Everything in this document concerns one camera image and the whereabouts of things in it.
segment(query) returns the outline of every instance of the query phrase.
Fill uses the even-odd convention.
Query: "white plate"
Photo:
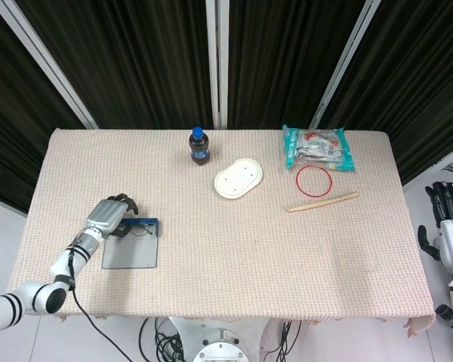
[[[260,183],[262,167],[251,158],[239,158],[214,178],[214,187],[224,198],[243,196]]]

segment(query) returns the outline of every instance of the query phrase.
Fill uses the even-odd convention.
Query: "bottle cap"
[[[202,138],[203,137],[203,128],[201,127],[194,127],[193,128],[193,138]]]

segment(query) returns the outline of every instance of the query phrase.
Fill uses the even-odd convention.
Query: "robot finger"
[[[125,202],[126,204],[128,204],[128,211],[133,210],[134,214],[136,214],[136,215],[139,213],[139,210],[137,209],[137,205],[132,198],[125,198],[124,200],[122,200],[122,202]]]
[[[111,232],[111,235],[115,235],[118,238],[123,238],[126,236],[129,232],[131,231],[131,225],[124,225],[123,229],[120,229],[119,227]]]
[[[116,201],[123,201],[124,199],[128,198],[128,196],[126,194],[119,194],[117,195],[114,200]]]

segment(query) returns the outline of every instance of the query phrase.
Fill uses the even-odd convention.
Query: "wooden stick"
[[[331,198],[329,200],[324,200],[324,201],[319,201],[319,202],[314,202],[313,204],[307,204],[307,205],[302,205],[302,206],[297,206],[293,207],[291,209],[288,209],[287,211],[289,213],[293,213],[295,211],[304,211],[304,210],[309,210],[309,209],[315,209],[316,207],[322,207],[325,205],[330,205],[334,204],[336,202],[341,202],[344,200],[349,200],[350,198],[357,198],[359,196],[358,192],[353,192],[352,194],[347,194],[344,196],[339,196],[338,198]]]

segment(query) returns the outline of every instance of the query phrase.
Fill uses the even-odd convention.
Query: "blue bottle label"
[[[192,151],[191,154],[193,155],[194,158],[205,158],[206,156],[208,156],[208,151],[201,152]]]

